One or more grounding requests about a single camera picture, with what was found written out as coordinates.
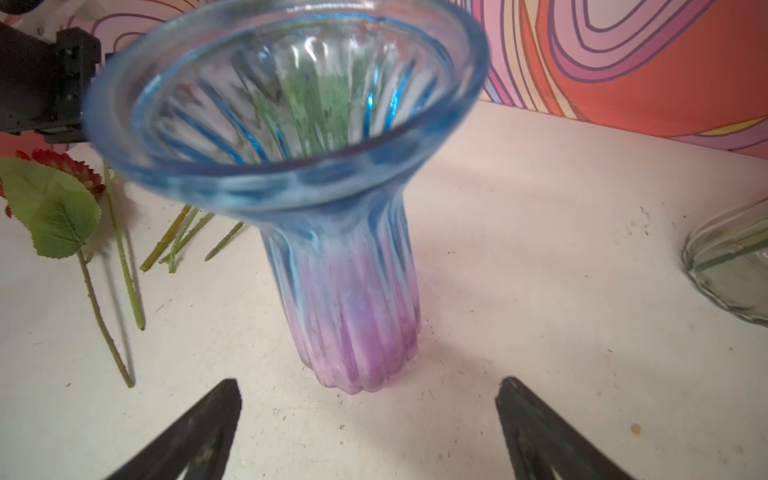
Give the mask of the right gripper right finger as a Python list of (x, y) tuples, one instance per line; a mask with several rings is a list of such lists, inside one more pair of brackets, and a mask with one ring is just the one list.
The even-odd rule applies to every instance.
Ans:
[(518, 378), (495, 404), (517, 479), (632, 479)]

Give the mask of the clear ribbed glass vase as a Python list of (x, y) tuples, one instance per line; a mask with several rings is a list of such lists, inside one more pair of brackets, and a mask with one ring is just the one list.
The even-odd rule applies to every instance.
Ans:
[(767, 199), (693, 229), (682, 252), (685, 272), (707, 299), (737, 318), (767, 325)]

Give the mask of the red flower stem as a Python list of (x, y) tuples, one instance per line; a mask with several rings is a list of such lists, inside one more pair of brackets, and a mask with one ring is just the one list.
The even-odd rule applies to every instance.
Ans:
[(99, 201), (106, 192), (100, 174), (66, 153), (35, 149), (1, 159), (5, 214), (28, 231), (37, 255), (77, 259), (99, 331), (123, 382), (131, 389), (135, 380), (104, 321), (88, 269), (90, 240), (102, 220)]

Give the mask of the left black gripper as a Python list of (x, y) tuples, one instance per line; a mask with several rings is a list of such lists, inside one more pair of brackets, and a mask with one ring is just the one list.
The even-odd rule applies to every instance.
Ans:
[(101, 43), (74, 27), (51, 44), (1, 26), (1, 131), (32, 131), (48, 144), (83, 143), (83, 100), (101, 63)]

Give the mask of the small pink flower sprigs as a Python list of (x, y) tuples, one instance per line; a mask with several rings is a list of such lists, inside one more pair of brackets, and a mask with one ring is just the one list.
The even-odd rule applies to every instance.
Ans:
[[(106, 163), (103, 163), (103, 172), (109, 217), (116, 240), (126, 293), (136, 326), (140, 331), (144, 331), (146, 329), (146, 317), (139, 301), (137, 282), (134, 280), (132, 268), (128, 260), (127, 235), (123, 233), (123, 229), (118, 219), (117, 202), (115, 198), (117, 175)], [(184, 247), (215, 217), (214, 213), (208, 212), (194, 223), (198, 213), (198, 208), (185, 205), (161, 239), (157, 242), (155, 248), (142, 263), (140, 271), (146, 272), (155, 264), (167, 264), (169, 272), (174, 273), (177, 269), (177, 258)]]

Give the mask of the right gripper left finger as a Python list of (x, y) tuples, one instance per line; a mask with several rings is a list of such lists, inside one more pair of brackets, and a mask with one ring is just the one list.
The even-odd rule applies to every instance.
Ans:
[(237, 381), (221, 381), (110, 478), (221, 479), (241, 409)]

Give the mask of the purple glass vase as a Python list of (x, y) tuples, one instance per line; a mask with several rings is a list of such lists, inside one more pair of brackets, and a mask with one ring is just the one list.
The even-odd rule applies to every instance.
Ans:
[(421, 326), (404, 189), (489, 66), (447, 1), (220, 1), (109, 59), (84, 130), (127, 180), (255, 226), (302, 362), (374, 392)]

